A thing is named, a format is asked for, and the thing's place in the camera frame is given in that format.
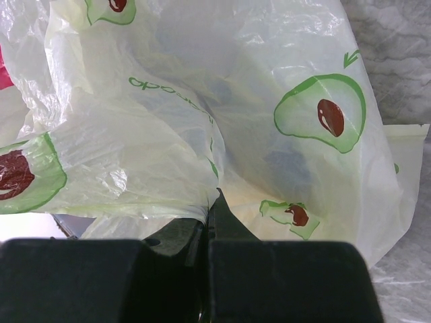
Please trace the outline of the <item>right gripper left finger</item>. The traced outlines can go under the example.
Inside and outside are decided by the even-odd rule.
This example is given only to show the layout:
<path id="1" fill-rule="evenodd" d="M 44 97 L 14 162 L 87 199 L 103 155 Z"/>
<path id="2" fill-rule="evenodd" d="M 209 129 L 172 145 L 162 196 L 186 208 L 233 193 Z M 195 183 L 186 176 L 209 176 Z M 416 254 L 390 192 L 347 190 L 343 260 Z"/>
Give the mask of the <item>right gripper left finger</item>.
<path id="1" fill-rule="evenodd" d="M 203 230 L 176 219 L 142 240 L 9 240 L 1 321 L 197 322 Z"/>

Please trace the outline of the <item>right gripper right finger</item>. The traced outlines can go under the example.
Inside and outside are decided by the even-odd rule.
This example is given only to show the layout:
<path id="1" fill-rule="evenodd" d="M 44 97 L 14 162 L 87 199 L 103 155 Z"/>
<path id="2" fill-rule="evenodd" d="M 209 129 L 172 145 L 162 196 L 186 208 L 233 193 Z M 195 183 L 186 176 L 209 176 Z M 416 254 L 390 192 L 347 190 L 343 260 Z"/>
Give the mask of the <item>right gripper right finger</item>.
<path id="1" fill-rule="evenodd" d="M 212 322 L 382 322 L 364 259 L 345 242 L 261 241 L 223 196 L 209 211 Z"/>

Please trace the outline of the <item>green avocado print plastic bag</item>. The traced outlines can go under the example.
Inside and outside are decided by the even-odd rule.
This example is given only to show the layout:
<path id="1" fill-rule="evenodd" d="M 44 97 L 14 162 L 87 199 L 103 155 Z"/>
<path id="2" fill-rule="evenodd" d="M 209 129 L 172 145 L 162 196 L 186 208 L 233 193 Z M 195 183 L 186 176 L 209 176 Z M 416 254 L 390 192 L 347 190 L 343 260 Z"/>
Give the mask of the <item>green avocado print plastic bag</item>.
<path id="1" fill-rule="evenodd" d="M 87 239 L 204 222 L 262 240 L 408 231 L 427 128 L 384 125 L 340 1 L 2 1 L 1 213 Z"/>

